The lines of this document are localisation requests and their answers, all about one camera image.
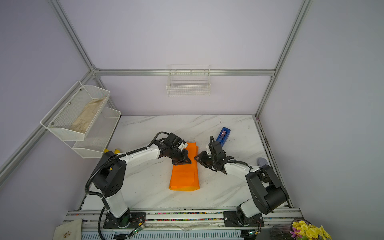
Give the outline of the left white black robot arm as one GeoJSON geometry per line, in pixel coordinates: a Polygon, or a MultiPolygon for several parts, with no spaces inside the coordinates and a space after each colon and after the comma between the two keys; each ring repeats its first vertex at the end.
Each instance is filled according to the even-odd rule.
{"type": "Polygon", "coordinates": [[[98,196],[105,209],[121,220],[130,217],[130,210],[122,195],[121,188],[127,167],[136,167],[148,161],[169,158],[174,166],[190,165],[187,142],[173,133],[159,132],[151,142],[139,149],[115,154],[103,154],[85,185],[87,195],[98,196]]]}

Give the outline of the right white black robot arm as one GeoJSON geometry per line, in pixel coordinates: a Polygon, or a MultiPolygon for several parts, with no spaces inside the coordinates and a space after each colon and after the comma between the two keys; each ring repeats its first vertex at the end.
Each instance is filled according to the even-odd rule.
{"type": "Polygon", "coordinates": [[[272,213],[277,207],[289,200],[289,195],[274,169],[267,160],[257,159],[257,166],[238,161],[228,156],[220,142],[210,142],[209,152],[202,151],[195,160],[203,167],[214,172],[238,177],[245,181],[250,191],[250,199],[237,206],[235,223],[248,227],[261,215],[272,213]]]}

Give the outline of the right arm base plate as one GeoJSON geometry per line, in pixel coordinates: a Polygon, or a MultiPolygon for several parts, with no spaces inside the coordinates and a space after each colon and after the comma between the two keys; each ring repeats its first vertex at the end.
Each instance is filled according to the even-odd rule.
{"type": "Polygon", "coordinates": [[[256,227],[261,228],[264,224],[262,214],[256,214],[252,217],[246,217],[239,211],[224,211],[225,227],[256,227]]]}

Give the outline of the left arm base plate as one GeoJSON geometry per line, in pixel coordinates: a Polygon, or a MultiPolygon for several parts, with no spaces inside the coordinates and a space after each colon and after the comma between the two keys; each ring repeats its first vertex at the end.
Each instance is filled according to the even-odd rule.
{"type": "Polygon", "coordinates": [[[104,229],[136,229],[144,225],[147,214],[145,212],[129,213],[126,212],[120,218],[116,218],[112,213],[107,212],[103,225],[104,229]]]}

